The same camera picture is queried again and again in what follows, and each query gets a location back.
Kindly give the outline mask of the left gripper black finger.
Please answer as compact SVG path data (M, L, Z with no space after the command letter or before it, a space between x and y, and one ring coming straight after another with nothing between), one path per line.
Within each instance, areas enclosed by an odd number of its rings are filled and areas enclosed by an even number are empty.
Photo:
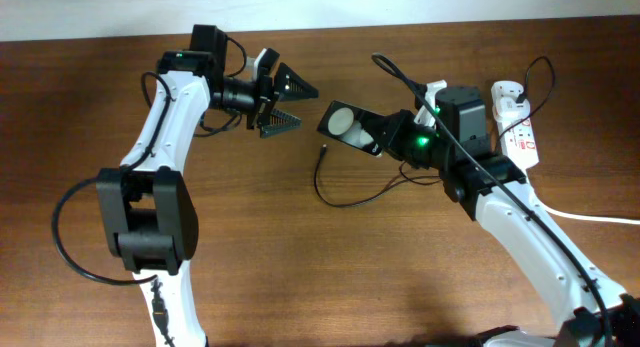
M297 101L319 97L318 90L285 63L281 63L276 71L274 94L278 101Z
M272 109L259 119L261 138L270 138L278 134L297 129L301 126L300 118L278 109Z

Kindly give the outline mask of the black smartphone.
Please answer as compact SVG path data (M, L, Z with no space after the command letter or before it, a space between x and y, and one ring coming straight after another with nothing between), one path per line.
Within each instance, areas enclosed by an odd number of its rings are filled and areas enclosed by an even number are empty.
M377 113L334 100L320 120L317 131L328 138L379 157L383 154L383 149L366 126L382 118Z

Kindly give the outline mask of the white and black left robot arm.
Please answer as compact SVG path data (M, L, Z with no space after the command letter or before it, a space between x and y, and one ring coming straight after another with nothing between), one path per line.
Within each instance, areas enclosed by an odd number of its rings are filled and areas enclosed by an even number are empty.
M199 222L183 177L201 118L209 109L245 116L248 128L268 138L301 123L276 109L277 103L319 95L271 48L245 61L249 80L227 75L230 40L214 25L196 25L187 49L162 55L152 74L156 94L136 143L119 168L97 176L109 251L140 287L158 346L209 343L191 286Z

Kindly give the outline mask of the white charger plug adapter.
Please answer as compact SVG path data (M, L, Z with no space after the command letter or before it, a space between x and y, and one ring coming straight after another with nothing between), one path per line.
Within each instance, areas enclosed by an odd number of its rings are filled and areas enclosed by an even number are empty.
M522 119L530 113L530 103L528 100L517 102L511 97L500 97L494 102L493 113L499 121Z

